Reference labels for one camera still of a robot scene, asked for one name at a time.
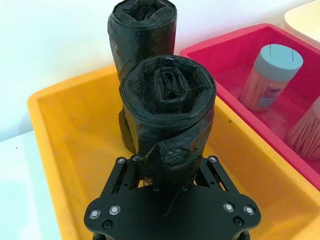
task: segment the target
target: label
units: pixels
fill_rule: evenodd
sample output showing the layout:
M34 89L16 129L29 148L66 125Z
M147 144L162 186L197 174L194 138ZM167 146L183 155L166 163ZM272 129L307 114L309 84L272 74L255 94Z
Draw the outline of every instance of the label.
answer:
M260 98L256 106L259 108L270 107L276 101L276 99L279 97L282 91L283 91L283 88L272 87L272 86L268 87L264 91L262 97Z

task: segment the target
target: white wall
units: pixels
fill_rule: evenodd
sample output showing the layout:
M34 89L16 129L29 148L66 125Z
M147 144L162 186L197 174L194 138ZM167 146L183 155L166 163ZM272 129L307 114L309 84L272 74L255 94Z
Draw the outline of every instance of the white wall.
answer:
M108 16L119 0L0 0L0 141L32 129L28 97L113 64ZM175 52L238 28L280 24L312 0L172 0Z

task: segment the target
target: black plastic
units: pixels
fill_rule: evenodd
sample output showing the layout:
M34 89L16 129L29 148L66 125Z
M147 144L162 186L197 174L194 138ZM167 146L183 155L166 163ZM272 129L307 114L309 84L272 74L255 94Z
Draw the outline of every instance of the black plastic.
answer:
M184 57L151 57L123 78L120 94L128 123L120 114L122 138L138 154L142 176L158 185L192 182L213 123L210 73Z
M238 192L217 158L201 158L196 185L140 188L132 159L115 163L101 196L86 209L84 223L93 240L249 240L249 230L261 220L256 203ZM227 211L226 203L234 210ZM117 215L109 214L113 205L120 207ZM89 218L95 209L100 216Z
M108 34L120 81L141 60L173 54L177 9L168 0L125 0L108 20Z

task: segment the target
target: white table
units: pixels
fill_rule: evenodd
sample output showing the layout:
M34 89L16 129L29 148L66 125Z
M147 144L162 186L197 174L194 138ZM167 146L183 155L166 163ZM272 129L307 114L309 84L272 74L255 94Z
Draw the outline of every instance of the white table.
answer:
M33 131L0 142L0 239L60 240Z

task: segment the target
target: plastic container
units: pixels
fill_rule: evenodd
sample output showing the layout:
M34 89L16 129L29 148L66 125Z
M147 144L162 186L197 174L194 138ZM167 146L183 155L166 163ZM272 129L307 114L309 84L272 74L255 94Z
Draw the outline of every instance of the plastic container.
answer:
M290 129L286 142L300 156L320 161L320 97Z
M301 55L290 47L264 46L253 65L239 101L253 112L265 112L297 74L303 64Z
M320 49L320 0L287 11L283 28Z
M252 113L238 97L260 49L269 44L294 49L303 66L268 111ZM216 80L217 95L320 190L320 162L302 159L285 143L289 129L319 96L320 50L272 24L259 24L200 42L180 55L204 65Z
M41 90L28 101L64 240L92 239L84 212L116 158L131 155L118 126L118 88L113 66ZM214 110L204 156L217 155L238 190L258 204L262 220L251 239L319 240L320 192L218 97Z

